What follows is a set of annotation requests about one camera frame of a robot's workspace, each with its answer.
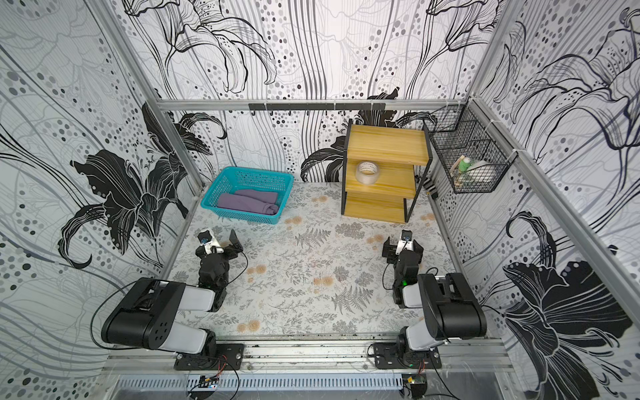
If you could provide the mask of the purple long pants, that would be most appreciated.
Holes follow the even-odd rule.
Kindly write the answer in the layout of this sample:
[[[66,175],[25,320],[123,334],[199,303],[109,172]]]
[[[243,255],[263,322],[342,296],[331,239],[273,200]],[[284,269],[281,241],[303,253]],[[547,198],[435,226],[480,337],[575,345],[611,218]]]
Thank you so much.
[[[218,198],[217,207],[271,216],[279,211],[277,200],[278,194],[275,192],[240,189],[235,193],[222,193]]]

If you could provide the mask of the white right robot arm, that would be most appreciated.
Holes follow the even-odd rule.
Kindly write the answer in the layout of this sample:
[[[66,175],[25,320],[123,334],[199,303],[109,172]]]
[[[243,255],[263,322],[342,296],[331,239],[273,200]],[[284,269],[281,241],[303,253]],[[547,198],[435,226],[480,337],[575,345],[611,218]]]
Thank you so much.
[[[400,308],[420,309],[423,320],[401,329],[397,346],[401,353],[431,351],[452,339],[474,339],[486,335],[486,316],[461,273],[420,273],[423,247],[411,240],[410,232],[397,242],[387,239],[382,257],[393,267],[388,290]]]

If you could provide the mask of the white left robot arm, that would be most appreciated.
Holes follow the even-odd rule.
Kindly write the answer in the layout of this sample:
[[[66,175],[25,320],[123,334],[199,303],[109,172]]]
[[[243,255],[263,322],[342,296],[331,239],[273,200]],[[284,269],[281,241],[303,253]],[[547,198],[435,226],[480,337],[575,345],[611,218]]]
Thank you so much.
[[[101,328],[105,343],[183,355],[213,357],[217,354],[214,332],[191,328],[177,321],[178,313],[216,313],[223,306],[230,262],[243,253],[234,230],[223,246],[210,230],[198,234],[195,255],[200,261],[198,284],[140,278],[107,317]]]

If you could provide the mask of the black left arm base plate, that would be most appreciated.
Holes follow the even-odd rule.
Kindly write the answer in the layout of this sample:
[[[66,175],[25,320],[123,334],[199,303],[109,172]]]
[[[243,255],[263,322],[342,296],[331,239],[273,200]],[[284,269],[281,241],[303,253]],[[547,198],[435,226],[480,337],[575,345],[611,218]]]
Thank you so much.
[[[176,371],[206,371],[224,368],[240,370],[245,345],[243,343],[219,343],[213,355],[179,353],[173,368]]]

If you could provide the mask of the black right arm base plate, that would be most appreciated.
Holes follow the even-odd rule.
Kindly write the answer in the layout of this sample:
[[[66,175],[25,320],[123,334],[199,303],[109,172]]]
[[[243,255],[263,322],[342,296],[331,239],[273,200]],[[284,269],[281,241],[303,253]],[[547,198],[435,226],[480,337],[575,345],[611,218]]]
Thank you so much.
[[[377,369],[440,369],[442,360],[438,350],[428,349],[424,351],[401,350],[397,343],[377,342],[372,343],[367,350],[369,358]]]

